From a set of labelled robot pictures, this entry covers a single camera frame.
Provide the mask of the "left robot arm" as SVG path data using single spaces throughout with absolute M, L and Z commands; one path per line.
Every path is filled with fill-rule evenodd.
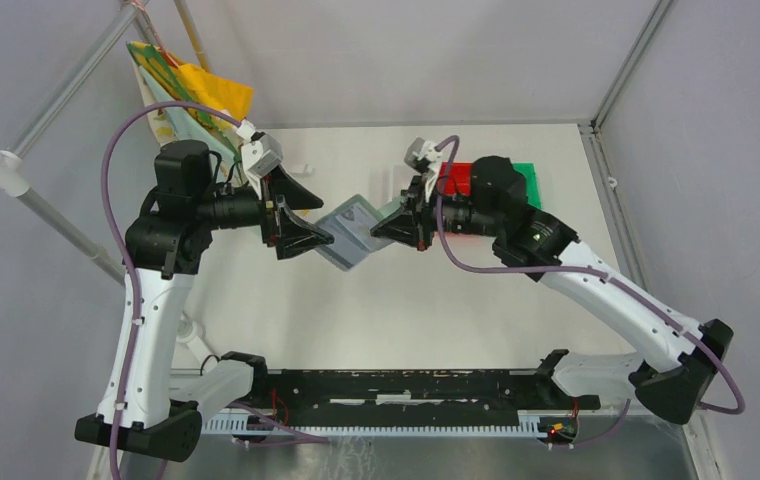
M 215 179 L 218 155 L 199 140 L 163 146 L 156 184 L 123 243 L 125 309 L 113 370 L 97 410 L 80 418 L 78 441 L 168 461 L 187 460 L 204 425 L 231 402 L 262 405 L 270 394 L 258 355 L 229 352 L 213 369 L 172 390 L 181 314 L 216 230 L 256 227 L 279 259 L 329 245 L 333 236 L 300 212 L 323 202 L 275 167 L 258 186 Z

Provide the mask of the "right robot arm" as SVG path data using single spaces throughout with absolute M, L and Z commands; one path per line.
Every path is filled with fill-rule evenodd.
M 487 156 L 469 172 L 465 194 L 442 191 L 445 174 L 424 160 L 398 207 L 370 231 L 420 251 L 450 233 L 487 237 L 499 272 L 521 273 L 585 308 L 631 347 L 621 355 L 552 352 L 533 382 L 536 400 L 558 408 L 571 397 L 640 403 L 673 424 L 686 424 L 724 374 L 733 338 L 719 319 L 677 313 L 610 267 L 577 232 L 530 204 L 527 182 L 510 159 Z

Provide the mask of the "white printed card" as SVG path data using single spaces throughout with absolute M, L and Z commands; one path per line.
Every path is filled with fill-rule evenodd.
M 364 197 L 355 195 L 330 212 L 324 221 L 341 230 L 363 250 L 374 253 L 391 244 L 390 240 L 370 235 L 370 229 L 379 222 L 379 215 L 380 212 Z

